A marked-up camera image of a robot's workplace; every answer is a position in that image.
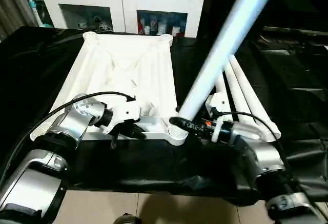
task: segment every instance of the white cabinet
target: white cabinet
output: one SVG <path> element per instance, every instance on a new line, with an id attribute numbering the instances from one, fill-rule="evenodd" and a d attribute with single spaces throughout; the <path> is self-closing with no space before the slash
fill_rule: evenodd
<path id="1" fill-rule="evenodd" d="M 56 28 L 104 27 L 138 33 L 138 20 L 167 23 L 166 33 L 179 26 L 185 37 L 196 37 L 203 0 L 44 0 Z"/>

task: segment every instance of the floor tile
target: floor tile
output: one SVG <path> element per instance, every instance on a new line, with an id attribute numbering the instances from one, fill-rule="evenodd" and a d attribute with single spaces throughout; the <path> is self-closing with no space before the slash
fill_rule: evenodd
<path id="1" fill-rule="evenodd" d="M 220 198 L 140 194 L 142 224 L 239 224 L 237 208 Z"/>
<path id="2" fill-rule="evenodd" d="M 247 207 L 238 207 L 240 224 L 272 224 L 264 206 L 264 201 L 258 201 L 256 204 Z"/>
<path id="3" fill-rule="evenodd" d="M 125 214 L 136 214 L 138 194 L 68 191 L 55 224 L 112 224 Z"/>

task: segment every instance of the white pvc pipe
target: white pvc pipe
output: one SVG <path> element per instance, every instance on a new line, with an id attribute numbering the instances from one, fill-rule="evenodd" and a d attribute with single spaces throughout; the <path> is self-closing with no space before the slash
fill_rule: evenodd
<path id="1" fill-rule="evenodd" d="M 228 98 L 227 90 L 226 90 L 226 84 L 224 83 L 223 75 L 220 75 L 219 78 L 217 79 L 217 81 L 215 83 L 215 90 L 216 90 L 216 92 L 219 92 L 222 94 L 222 100 L 224 101 L 224 105 L 222 105 L 222 110 L 219 110 L 219 111 L 221 111 L 221 112 L 231 111 L 229 98 Z M 225 115 L 222 120 L 233 121 L 232 115 Z"/>
<path id="2" fill-rule="evenodd" d="M 235 73 L 234 73 L 230 63 L 228 63 L 225 66 L 224 72 L 225 72 L 225 75 L 227 76 L 227 81 L 229 84 L 230 92 L 231 92 L 232 99 L 235 104 L 236 111 L 250 113 L 251 112 L 250 108 L 247 105 L 244 94 L 242 93 L 242 90 L 240 88 L 240 85 L 238 83 L 238 80 L 235 76 Z M 238 119 L 241 123 L 246 123 L 246 124 L 257 127 L 256 123 L 254 122 L 254 119 L 251 118 L 250 116 L 238 115 Z"/>
<path id="3" fill-rule="evenodd" d="M 192 120 L 210 94 L 228 55 L 234 54 L 268 0 L 237 0 L 216 39 L 179 116 Z"/>
<path id="4" fill-rule="evenodd" d="M 251 84 L 249 83 L 246 75 L 244 74 L 243 70 L 241 69 L 236 57 L 234 55 L 230 55 L 229 61 L 230 61 L 231 67 L 233 69 L 233 72 L 235 73 L 235 76 L 237 77 L 239 86 L 242 90 L 242 93 L 246 99 L 246 102 L 247 102 L 248 107 L 250 108 L 252 114 L 261 118 L 272 129 L 272 131 L 274 132 L 276 137 L 280 138 L 281 132 L 277 128 L 276 124 L 274 124 L 270 120 L 267 112 L 265 111 L 263 105 L 261 104 L 260 100 L 258 99 Z M 255 122 L 258 124 L 258 126 L 264 133 L 266 141 L 268 141 L 268 142 L 275 141 L 274 136 L 271 134 L 271 132 L 267 129 L 267 127 L 265 125 L 263 125 L 261 122 L 259 122 L 257 120 L 255 120 Z"/>
<path id="5" fill-rule="evenodd" d="M 40 16 L 37 12 L 36 4 L 35 4 L 34 0 L 28 0 L 28 3 L 31 7 L 31 10 L 32 10 L 33 14 L 34 14 L 34 17 L 36 19 L 37 24 L 39 25 L 39 27 L 44 27 L 44 24 L 42 23 L 42 21 L 40 19 Z"/>

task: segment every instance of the black cloth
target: black cloth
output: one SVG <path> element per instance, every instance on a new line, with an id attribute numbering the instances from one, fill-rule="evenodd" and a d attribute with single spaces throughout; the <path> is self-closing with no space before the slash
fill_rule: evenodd
<path id="1" fill-rule="evenodd" d="M 82 33 L 23 27 L 0 44 L 1 128 L 6 135 L 2 161 L 29 126 L 49 112 L 83 44 Z M 174 39 L 171 56 L 178 105 L 210 47 L 206 39 Z M 236 56 L 282 132 L 294 174 L 315 201 L 327 201 L 328 51 L 245 42 Z M 192 136 L 180 147 L 163 140 L 128 140 L 111 149 L 110 141 L 82 141 L 70 183 L 72 189 L 217 196 L 251 205 L 261 196 L 234 165 L 234 156 L 229 148 L 202 146 Z"/>

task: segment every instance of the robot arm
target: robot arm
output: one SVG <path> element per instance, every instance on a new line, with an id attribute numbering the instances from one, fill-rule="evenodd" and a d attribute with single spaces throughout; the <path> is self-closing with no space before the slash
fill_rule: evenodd
<path id="1" fill-rule="evenodd" d="M 249 181 L 257 186 L 269 217 L 281 224 L 327 223 L 311 204 L 298 181 L 286 170 L 280 154 L 262 139 L 261 131 L 249 125 L 229 121 L 193 123 L 172 117 L 170 123 L 212 143 L 224 143 L 238 154 L 237 164 Z"/>
<path id="2" fill-rule="evenodd" d="M 120 133 L 142 138 L 140 128 L 139 133 L 133 129 L 140 113 L 136 101 L 111 110 L 106 106 L 93 97 L 78 101 L 65 108 L 45 135 L 35 139 L 31 151 L 1 189 L 0 224 L 54 221 L 66 193 L 65 178 L 72 156 L 88 126 L 100 127 L 108 134 L 127 120 Z"/>

